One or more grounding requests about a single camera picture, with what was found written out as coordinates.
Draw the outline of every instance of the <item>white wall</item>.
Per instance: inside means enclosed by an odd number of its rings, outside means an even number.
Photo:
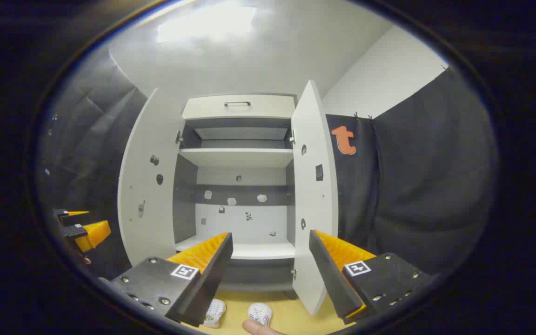
[[[419,91],[447,67],[423,42],[397,26],[376,41],[326,93],[326,114],[377,117]]]

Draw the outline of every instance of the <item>drawer handle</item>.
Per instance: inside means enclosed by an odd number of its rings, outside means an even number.
[[[229,104],[246,104],[247,106],[251,106],[251,102],[249,101],[227,101],[225,102],[225,107],[229,106]]]

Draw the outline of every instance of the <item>hand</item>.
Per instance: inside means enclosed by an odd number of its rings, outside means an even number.
[[[285,335],[270,327],[262,326],[260,323],[253,320],[245,320],[243,322],[243,329],[251,335]]]

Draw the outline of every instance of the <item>white shoe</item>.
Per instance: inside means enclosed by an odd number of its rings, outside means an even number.
[[[219,324],[219,320],[221,319],[221,316],[223,316],[223,313],[226,312],[226,310],[227,307],[224,301],[221,301],[219,299],[212,299],[210,307],[208,307],[208,312],[206,312],[206,317],[204,318],[204,326],[210,328],[218,328],[219,326],[221,326]]]
[[[265,303],[254,303],[247,309],[249,318],[255,322],[259,322],[262,326],[268,327],[270,319],[272,319],[272,310]]]

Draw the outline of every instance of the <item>drawer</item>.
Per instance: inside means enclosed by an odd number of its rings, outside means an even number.
[[[295,111],[294,95],[236,94],[190,98],[185,104],[185,120],[260,117],[291,119]]]

